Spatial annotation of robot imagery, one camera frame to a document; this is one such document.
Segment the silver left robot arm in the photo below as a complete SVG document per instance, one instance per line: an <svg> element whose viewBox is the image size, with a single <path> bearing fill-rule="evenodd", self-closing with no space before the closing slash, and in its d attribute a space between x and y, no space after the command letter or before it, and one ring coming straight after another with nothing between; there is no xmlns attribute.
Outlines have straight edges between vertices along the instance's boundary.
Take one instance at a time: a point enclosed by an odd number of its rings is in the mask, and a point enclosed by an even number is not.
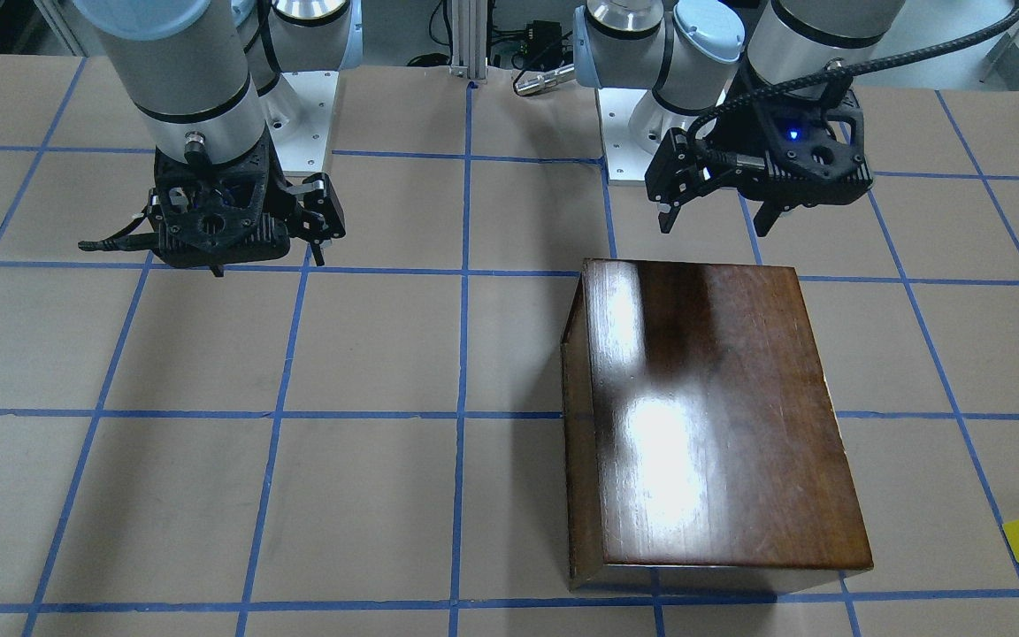
<svg viewBox="0 0 1019 637"><path fill-rule="evenodd" d="M671 233L692 199L732 187L766 235L796 207L849 205L874 176L847 78L789 81L870 59L900 1L767 1L747 28L721 1L586 1L571 31L588 88L642 90L644 185Z"/></svg>

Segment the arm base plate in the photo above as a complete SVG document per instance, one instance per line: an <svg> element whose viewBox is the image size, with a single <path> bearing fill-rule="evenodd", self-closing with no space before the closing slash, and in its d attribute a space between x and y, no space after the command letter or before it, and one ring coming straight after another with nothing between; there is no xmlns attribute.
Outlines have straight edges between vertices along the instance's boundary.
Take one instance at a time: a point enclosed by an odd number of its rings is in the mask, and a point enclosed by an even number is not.
<svg viewBox="0 0 1019 637"><path fill-rule="evenodd" d="M283 173L307 176L326 169L339 79L336 70L283 73L260 96Z"/></svg>
<svg viewBox="0 0 1019 637"><path fill-rule="evenodd" d="M643 185L648 163L666 132L672 127L687 129L693 121L664 109L645 89L600 88L597 105L611 185Z"/></svg>

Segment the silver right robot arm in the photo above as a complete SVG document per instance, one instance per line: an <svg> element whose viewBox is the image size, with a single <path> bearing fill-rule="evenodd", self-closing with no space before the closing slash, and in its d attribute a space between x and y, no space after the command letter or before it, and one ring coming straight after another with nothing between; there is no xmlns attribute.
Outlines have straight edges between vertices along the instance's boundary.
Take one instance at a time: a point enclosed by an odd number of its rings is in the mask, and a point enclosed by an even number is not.
<svg viewBox="0 0 1019 637"><path fill-rule="evenodd" d="M126 228L84 251L150 251L174 269L286 257L347 233L322 170L337 75L363 60L357 1L78 1L155 143Z"/></svg>

